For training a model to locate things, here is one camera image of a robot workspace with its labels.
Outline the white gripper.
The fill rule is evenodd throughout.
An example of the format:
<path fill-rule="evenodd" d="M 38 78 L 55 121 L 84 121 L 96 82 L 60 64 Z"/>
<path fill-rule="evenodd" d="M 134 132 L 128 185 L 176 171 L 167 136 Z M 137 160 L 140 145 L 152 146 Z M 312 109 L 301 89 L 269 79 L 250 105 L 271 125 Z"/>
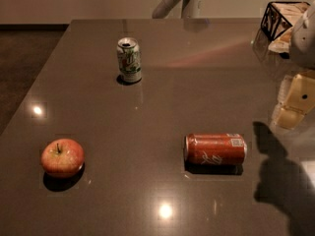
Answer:
<path fill-rule="evenodd" d="M 298 66 L 315 69 L 315 1 L 302 14 L 291 33 L 290 59 Z M 315 107 L 315 72 L 285 75 L 272 122 L 292 130 Z"/>

